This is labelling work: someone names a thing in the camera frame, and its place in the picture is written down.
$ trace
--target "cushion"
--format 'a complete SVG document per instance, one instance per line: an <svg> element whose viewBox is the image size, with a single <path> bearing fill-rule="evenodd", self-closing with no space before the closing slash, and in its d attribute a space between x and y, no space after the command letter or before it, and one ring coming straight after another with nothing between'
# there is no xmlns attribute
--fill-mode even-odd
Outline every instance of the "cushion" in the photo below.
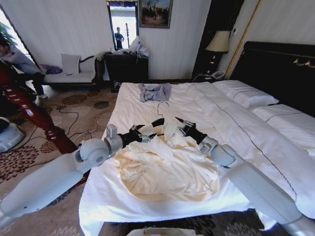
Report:
<svg viewBox="0 0 315 236"><path fill-rule="evenodd" d="M213 85L245 108L267 106L279 102L273 96L237 80L218 81Z"/></svg>
<svg viewBox="0 0 315 236"><path fill-rule="evenodd" d="M79 63L80 71L82 72L92 72L95 68L95 59L94 56L85 58Z"/></svg>
<svg viewBox="0 0 315 236"><path fill-rule="evenodd" d="M284 104L251 109L315 160L315 118Z"/></svg>
<svg viewBox="0 0 315 236"><path fill-rule="evenodd" d="M65 74L79 74L79 61L80 56L61 54L63 72Z"/></svg>
<svg viewBox="0 0 315 236"><path fill-rule="evenodd" d="M94 78L93 72L81 72L76 75L66 75L64 73L56 75L46 75L45 83L91 83Z"/></svg>

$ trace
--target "carpet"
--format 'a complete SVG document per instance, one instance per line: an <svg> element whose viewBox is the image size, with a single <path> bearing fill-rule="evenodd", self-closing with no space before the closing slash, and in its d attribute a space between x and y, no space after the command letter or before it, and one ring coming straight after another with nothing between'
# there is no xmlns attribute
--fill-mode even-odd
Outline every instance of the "carpet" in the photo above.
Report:
<svg viewBox="0 0 315 236"><path fill-rule="evenodd" d="M82 140L101 138L115 107L117 94L110 88L89 92L87 88L71 90L45 86L48 99L36 100L52 117L54 124L65 130L78 145ZM18 146L0 155L0 198L3 198L26 175L60 155L55 145L47 141L44 132L24 119L20 112L8 117L25 131ZM0 229L2 236L81 236L78 207L84 184L66 191L44 209L24 215ZM178 220L144 223L104 223L102 236L125 236L133 229L172 227L195 229L204 236L288 235L276 226L261 232L262 224L254 210L225 212Z"/></svg>

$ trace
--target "jeans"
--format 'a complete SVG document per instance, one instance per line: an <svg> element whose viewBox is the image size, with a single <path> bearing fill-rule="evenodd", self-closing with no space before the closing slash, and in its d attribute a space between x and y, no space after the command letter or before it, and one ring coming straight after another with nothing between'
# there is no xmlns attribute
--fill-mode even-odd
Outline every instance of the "jeans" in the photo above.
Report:
<svg viewBox="0 0 315 236"><path fill-rule="evenodd" d="M29 74L18 74L17 76L17 82L23 84L23 86L29 88L26 84L25 84L25 81L28 81L28 80L33 80L32 84L35 88L35 91L38 95L43 95L44 94L44 90L43 90L43 87L42 87L42 83L44 81L44 78L45 78L45 75L44 74L41 74L41 73L35 73L35 74L32 74L32 75L29 75Z"/></svg>

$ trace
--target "wooden bedpost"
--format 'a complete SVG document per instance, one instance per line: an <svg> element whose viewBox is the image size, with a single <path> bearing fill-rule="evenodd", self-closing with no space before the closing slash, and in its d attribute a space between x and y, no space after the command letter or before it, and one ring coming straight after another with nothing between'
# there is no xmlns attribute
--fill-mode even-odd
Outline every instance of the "wooden bedpost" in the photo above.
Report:
<svg viewBox="0 0 315 236"><path fill-rule="evenodd" d="M77 146L65 135L64 131L55 126L50 115L33 103L32 98L14 81L14 74L0 62L0 89L12 103L19 105L25 117L34 125L45 131L47 139L53 142L61 154L77 150Z"/></svg>

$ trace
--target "person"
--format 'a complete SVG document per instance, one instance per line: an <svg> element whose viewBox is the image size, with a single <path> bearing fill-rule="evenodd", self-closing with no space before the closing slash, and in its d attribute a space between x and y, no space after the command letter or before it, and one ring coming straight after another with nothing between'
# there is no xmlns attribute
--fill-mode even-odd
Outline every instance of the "person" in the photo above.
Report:
<svg viewBox="0 0 315 236"><path fill-rule="evenodd" d="M122 42L124 41L124 37L120 33L120 28L119 27L117 27L117 33L115 33L115 39L116 39L117 50L123 48Z"/></svg>
<svg viewBox="0 0 315 236"><path fill-rule="evenodd" d="M23 83L25 86L25 81L33 80L32 83L37 92L37 95L41 98L47 98L42 87L45 75L19 49L10 47L9 44L3 39L0 39L0 59L9 65L13 65L15 68L23 72L23 74L18 74L18 83Z"/></svg>

